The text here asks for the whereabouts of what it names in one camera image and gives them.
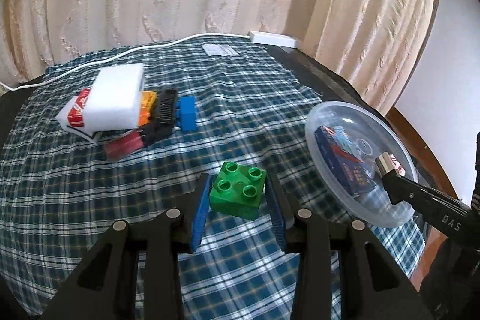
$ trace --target white wall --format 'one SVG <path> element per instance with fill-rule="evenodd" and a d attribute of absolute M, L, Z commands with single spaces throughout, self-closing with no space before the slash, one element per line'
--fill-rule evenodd
<path fill-rule="evenodd" d="M 395 106 L 469 205 L 480 131 L 478 0 L 440 0 L 425 51 Z"/>

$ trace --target green lego duplo brick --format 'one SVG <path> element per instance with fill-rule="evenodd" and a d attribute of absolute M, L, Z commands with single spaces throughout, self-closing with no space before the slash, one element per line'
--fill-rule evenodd
<path fill-rule="evenodd" d="M 210 191 L 210 207 L 231 216 L 255 220 L 267 171 L 224 162 Z"/>

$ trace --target white cable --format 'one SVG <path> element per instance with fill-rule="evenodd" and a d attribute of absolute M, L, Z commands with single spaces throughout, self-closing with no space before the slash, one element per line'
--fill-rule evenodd
<path fill-rule="evenodd" d="M 204 37 L 204 36 L 222 36 L 222 37 L 239 37 L 239 38 L 243 38 L 243 39 L 249 39 L 250 36 L 243 36 L 242 34 L 228 34 L 228 33 L 199 33 L 199 34 L 194 34 L 193 36 L 189 36 L 189 37 L 185 37 L 183 39 L 180 39 L 180 40 L 177 40 L 177 41 L 173 41 L 172 43 L 166 43 L 166 44 L 155 44 L 155 45 L 144 45 L 144 46 L 139 46 L 137 48 L 131 48 L 129 49 L 128 51 L 125 51 L 125 52 L 122 52 L 122 53 L 119 53 L 118 55 L 115 55 L 115 56 L 112 56 L 112 57 L 109 57 L 107 59 L 103 59 L 103 60 L 98 60 L 98 61 L 94 61 L 94 62 L 90 62 L 90 63 L 85 63 L 85 64 L 81 64 L 79 65 L 78 67 L 75 67 L 75 68 L 72 68 L 70 71 L 67 71 L 61 75 L 58 75 L 56 77 L 52 77 L 52 79 L 49 79 L 49 80 L 46 80 L 45 82 L 42 82 L 42 83 L 36 83 L 36 84 L 30 84 L 30 85 L 25 85 L 25 86 L 19 86 L 19 87 L 10 87 L 10 86 L 7 86 L 5 84 L 3 84 L 2 82 L 0 82 L 0 86 L 2 86 L 3 88 L 6 88 L 7 90 L 9 91 L 17 91 L 17 90 L 21 90 L 23 88 L 32 88 L 32 87 L 41 87 L 41 86 L 46 86 L 48 85 L 49 83 L 52 83 L 54 82 L 55 80 L 59 80 L 61 77 L 64 77 L 66 75 L 69 75 L 71 74 L 72 72 L 75 72 L 79 69 L 82 69 L 82 68 L 85 68 L 85 67 L 89 67 L 90 65 L 97 65 L 97 64 L 105 64 L 105 63 L 108 63 L 112 60 L 117 60 L 121 57 L 124 57 L 126 55 L 129 55 L 130 53 L 133 53 L 133 52 L 136 52 L 136 51 L 141 51 L 142 49 L 154 49 L 154 48 L 167 48 L 169 46 L 173 46 L 173 45 L 176 45 L 176 44 L 180 44 L 180 43 L 183 43 L 184 41 L 187 41 L 187 40 L 190 40 L 190 39 L 194 39 L 194 38 L 197 38 L 197 37 Z"/>

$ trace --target plaid tablecloth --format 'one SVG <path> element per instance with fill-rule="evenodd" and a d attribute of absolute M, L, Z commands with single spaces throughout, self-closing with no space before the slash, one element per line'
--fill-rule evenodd
<path fill-rule="evenodd" d="M 203 44 L 228 44 L 239 56 L 208 56 Z M 46 79 L 78 64 L 125 49 L 96 52 L 55 65 Z M 85 252 L 116 219 L 148 220 L 167 209 L 172 197 L 193 190 L 202 171 L 216 174 L 223 161 L 275 172 L 302 205 L 327 219 L 351 216 L 322 183 L 304 136 L 319 95 L 298 83 L 266 51 L 243 39 L 201 38 L 164 49 L 141 50 L 109 65 L 143 62 L 146 89 L 165 87 L 194 95 L 198 131 L 176 130 L 165 140 L 117 163 L 102 144 L 63 131 L 55 116 L 81 89 L 91 86 L 97 67 L 87 67 L 38 88 L 23 106 L 5 144 L 0 167 L 0 267 L 19 302 L 41 313 Z M 188 319 L 288 319 L 297 255 L 277 246 L 266 202 L 248 222 L 209 212 L 205 236 L 179 267 Z M 372 228 L 410 276 L 424 247 L 411 221 L 400 228 Z M 142 272 L 137 317 L 142 317 Z M 338 259 L 332 254 L 334 319 L 339 318 Z"/>

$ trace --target blue toy block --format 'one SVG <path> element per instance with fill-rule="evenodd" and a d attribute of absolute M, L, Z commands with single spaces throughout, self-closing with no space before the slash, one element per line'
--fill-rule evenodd
<path fill-rule="evenodd" d="M 197 130 L 195 97 L 181 97 L 178 101 L 177 125 L 182 131 Z"/>

